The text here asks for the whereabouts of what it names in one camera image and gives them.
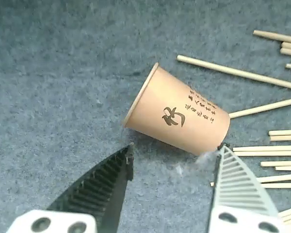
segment screw hole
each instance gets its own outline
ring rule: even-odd
[[[47,228],[49,228],[50,225],[50,219],[47,217],[42,217],[36,220],[32,226],[31,230],[33,232],[42,232],[45,231]]]
[[[86,230],[86,224],[83,222],[76,222],[68,229],[68,233],[84,233]]]
[[[219,219],[230,223],[237,223],[237,219],[229,213],[221,213]]]
[[[261,222],[259,224],[259,228],[263,231],[271,232],[271,233],[278,233],[279,230],[277,227],[275,227],[273,224],[268,222]]]

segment fabric surface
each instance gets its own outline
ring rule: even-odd
[[[291,56],[254,29],[291,35],[291,0],[0,0],[0,233],[129,142],[135,175],[118,232],[205,232],[213,155],[196,163],[121,121],[155,62],[229,113],[290,99],[289,89],[176,60],[291,81]],[[291,106],[233,119],[225,141],[291,145],[269,142],[279,129],[291,129]],[[243,158],[257,177],[286,174],[259,166],[280,159]],[[267,191],[291,208],[291,189]]]

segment chinese calligraphy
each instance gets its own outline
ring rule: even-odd
[[[165,120],[166,124],[171,126],[171,125],[178,125],[178,123],[176,121],[174,121],[172,118],[175,118],[175,115],[178,115],[181,117],[181,127],[183,126],[184,122],[185,122],[185,115],[182,113],[177,113],[176,112],[176,108],[173,108],[173,110],[171,110],[169,107],[165,107],[164,108],[164,113],[165,115],[162,116],[162,118]]]
[[[191,110],[192,112],[196,113],[197,116],[203,117],[205,120],[209,120],[211,123],[214,122],[214,118],[210,117],[209,114],[216,115],[215,109],[216,106],[214,106],[212,103],[208,102],[206,99],[204,99],[199,94],[195,93],[193,90],[190,90],[190,93],[188,95],[189,100],[195,102],[192,106],[191,104],[186,104],[185,109]]]

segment brown paper cup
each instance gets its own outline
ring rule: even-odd
[[[131,128],[199,155],[215,151],[224,140],[230,118],[156,63],[124,119]]]

